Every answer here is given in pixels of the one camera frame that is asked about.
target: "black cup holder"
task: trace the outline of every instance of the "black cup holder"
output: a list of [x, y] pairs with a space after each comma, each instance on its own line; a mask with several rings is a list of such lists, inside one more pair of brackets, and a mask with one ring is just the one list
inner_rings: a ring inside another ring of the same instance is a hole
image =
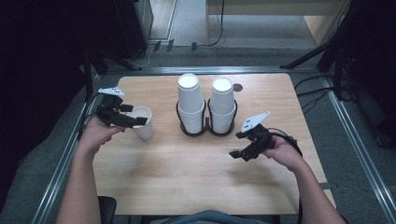
[[198, 132], [198, 133], [189, 133], [189, 132], [187, 132], [187, 130], [186, 130], [184, 124], [183, 124], [183, 120], [181, 120], [181, 117], [180, 117], [180, 115], [179, 115], [179, 113], [178, 113], [178, 101], [177, 101], [177, 103], [176, 103], [176, 112], [177, 112], [178, 119], [180, 120], [180, 128], [181, 128], [181, 131], [182, 131], [184, 134], [186, 134], [187, 136], [190, 136], [190, 137], [200, 136], [200, 135], [204, 134], [206, 131], [209, 131], [209, 132], [212, 133], [213, 135], [219, 136], [219, 137], [229, 135], [230, 133], [233, 132], [233, 128], [234, 128], [234, 126], [235, 126], [234, 120], [235, 120], [236, 112], [238, 111], [238, 104], [236, 103], [235, 100], [233, 100], [233, 101], [235, 102], [235, 112], [233, 113], [233, 121], [231, 122], [230, 129], [227, 131], [227, 133], [216, 133], [216, 132], [213, 130], [213, 128], [210, 127], [209, 123], [212, 123], [212, 112], [211, 112], [211, 110], [210, 110], [210, 105], [209, 105], [209, 104], [210, 104], [210, 99], [207, 101], [207, 108], [209, 109], [209, 118], [206, 118], [206, 117], [205, 117], [206, 101], [205, 101], [205, 99], [204, 99], [204, 104], [205, 104], [205, 105], [204, 105], [204, 110], [203, 110], [203, 112], [202, 112], [202, 118], [203, 118], [203, 119], [202, 119], [202, 130], [201, 130], [200, 132]]

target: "cable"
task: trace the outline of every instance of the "cable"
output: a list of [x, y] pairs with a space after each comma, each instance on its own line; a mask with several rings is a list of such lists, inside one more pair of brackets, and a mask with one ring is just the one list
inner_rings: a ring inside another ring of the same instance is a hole
[[314, 90], [314, 91], [302, 92], [302, 93], [298, 93], [297, 97], [313, 94], [313, 93], [316, 93], [318, 91], [333, 91], [333, 89], [334, 89], [334, 87], [327, 87], [327, 88], [317, 89], [317, 90]]
[[219, 41], [222, 38], [223, 30], [224, 30], [223, 29], [223, 17], [224, 17], [224, 0], [222, 0], [222, 4], [221, 4], [221, 22], [219, 24], [220, 25], [220, 36], [219, 36], [219, 39], [216, 42], [212, 43], [212, 44], [209, 44], [209, 45], [197, 45], [197, 47], [209, 47], [209, 48], [211, 48], [211, 47], [214, 47], [215, 45], [217, 45], [219, 43]]
[[[318, 78], [318, 77], [334, 77], [334, 76], [329, 76], [329, 75], [325, 76], [325, 75], [321, 75], [321, 76], [309, 77], [309, 78], [303, 79], [303, 80], [301, 80], [300, 82], [298, 82], [298, 83], [294, 86], [294, 89], [297, 90], [297, 87], [300, 86], [303, 82], [306, 82], [306, 81], [308, 81], [308, 80], [311, 80], [311, 79], [314, 79], [314, 78]], [[350, 81], [350, 79], [348, 79], [348, 78], [343, 78], [343, 80], [345, 80], [345, 81]]]
[[139, 65], [139, 64], [137, 64], [137, 63], [133, 63], [132, 60], [128, 60], [128, 64], [134, 65], [134, 66], [139, 67], [139, 68], [146, 67], [147, 65], [149, 65], [149, 63], [150, 63], [150, 57], [149, 57], [149, 54], [148, 54], [148, 50], [151, 49], [151, 48], [153, 48], [153, 47], [154, 47], [154, 46], [150, 46], [150, 47], [146, 48], [146, 50], [144, 50], [144, 52], [146, 53], [146, 56], [147, 56], [147, 58], [148, 58], [148, 61], [147, 61], [145, 64]]
[[84, 109], [84, 111], [83, 111], [83, 116], [84, 116], [84, 118], [81, 120], [81, 123], [79, 124], [79, 128], [78, 128], [78, 139], [81, 137], [81, 135], [82, 135], [82, 129], [83, 129], [83, 127], [84, 127], [84, 123], [85, 123], [85, 120], [89, 117], [89, 116], [91, 116], [92, 114], [94, 114], [95, 112], [92, 112], [92, 113], [90, 113], [88, 116], [87, 116], [87, 111], [90, 109], [90, 107], [91, 107], [91, 104], [92, 104], [92, 102], [94, 101], [94, 99], [98, 96], [98, 95], [101, 95], [102, 93], [101, 92], [97, 92], [96, 94], [94, 94], [91, 98], [90, 98], [90, 101], [87, 103], [87, 107], [85, 107], [85, 109]]
[[140, 58], [140, 56], [142, 56], [142, 53], [144, 52], [144, 50], [139, 50], [138, 52], [137, 52], [137, 55], [136, 56], [134, 56], [134, 58], [133, 59], [131, 59], [131, 61], [133, 61], [133, 60], [136, 60], [136, 59], [138, 59], [138, 58]]
[[[300, 154], [300, 156], [303, 156], [303, 152], [300, 150], [300, 148], [297, 145], [297, 141], [291, 137], [290, 135], [286, 134], [285, 132], [283, 132], [282, 130], [276, 129], [276, 128], [267, 128], [267, 130], [276, 130], [278, 131], [278, 133], [256, 133], [252, 136], [249, 137], [249, 139], [256, 138], [259, 136], [263, 136], [263, 135], [271, 135], [271, 136], [278, 136], [283, 138], [286, 142], [288, 142], [292, 147], [294, 147], [294, 149]], [[297, 218], [297, 224], [301, 224], [303, 221], [303, 204], [301, 202], [301, 197], [299, 197], [299, 203], [298, 203], [298, 218]]]
[[311, 109], [313, 109], [314, 107], [315, 107], [315, 105], [318, 103], [318, 101], [321, 99], [321, 98], [323, 98], [323, 96], [325, 96], [327, 93], [329, 93], [330, 91], [325, 91], [325, 92], [323, 92], [317, 99], [315, 99], [315, 100], [312, 100], [312, 101], [310, 101], [310, 102], [308, 102], [308, 103], [306, 103], [303, 107], [301, 107], [301, 109], [304, 109], [304, 108], [306, 108], [308, 105], [310, 105], [310, 104], [312, 104], [312, 103], [314, 103], [308, 110], [306, 110], [305, 112], [303, 112], [304, 114], [306, 114], [306, 113], [308, 113]]

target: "white paper cup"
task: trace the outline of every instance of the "white paper cup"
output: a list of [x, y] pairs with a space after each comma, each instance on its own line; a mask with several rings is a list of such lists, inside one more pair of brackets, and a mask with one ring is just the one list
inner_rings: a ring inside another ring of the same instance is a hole
[[211, 123], [210, 127], [212, 127], [215, 133], [227, 133], [230, 130], [231, 124], [233, 123], [233, 116], [235, 113], [236, 106], [233, 104], [233, 110], [229, 114], [219, 115], [211, 111]]
[[135, 125], [132, 130], [143, 140], [148, 140], [154, 135], [154, 127], [152, 125], [152, 113], [151, 110], [145, 106], [135, 106], [132, 112], [129, 112], [127, 116], [132, 118], [142, 117], [148, 118], [146, 125]]
[[204, 97], [198, 76], [184, 74], [178, 78], [178, 105], [186, 113], [199, 111], [204, 104]]
[[205, 103], [201, 109], [195, 113], [186, 113], [180, 107], [177, 108], [178, 114], [180, 115], [181, 121], [183, 122], [184, 128], [188, 133], [199, 133], [202, 130], [202, 122], [205, 119], [203, 117]]
[[219, 115], [226, 115], [233, 111], [233, 107], [233, 82], [227, 77], [215, 78], [212, 82], [210, 109]]

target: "forearm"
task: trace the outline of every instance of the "forearm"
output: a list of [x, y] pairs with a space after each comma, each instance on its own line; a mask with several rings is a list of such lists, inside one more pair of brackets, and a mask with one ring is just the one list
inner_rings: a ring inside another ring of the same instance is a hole
[[76, 149], [57, 223], [101, 222], [92, 161]]
[[308, 164], [299, 167], [294, 174], [303, 204], [305, 223], [345, 223], [323, 192]]

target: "hand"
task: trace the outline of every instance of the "hand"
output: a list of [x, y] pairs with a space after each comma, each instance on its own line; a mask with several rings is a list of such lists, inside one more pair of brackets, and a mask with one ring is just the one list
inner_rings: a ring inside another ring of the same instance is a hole
[[279, 164], [286, 166], [294, 172], [301, 165], [306, 164], [302, 156], [292, 147], [285, 139], [279, 136], [273, 136], [275, 141], [274, 149], [267, 149], [264, 154], [268, 159], [273, 158]]
[[79, 139], [77, 150], [93, 156], [101, 145], [111, 140], [113, 134], [123, 132], [125, 129], [120, 126], [108, 127], [99, 118], [93, 116]]

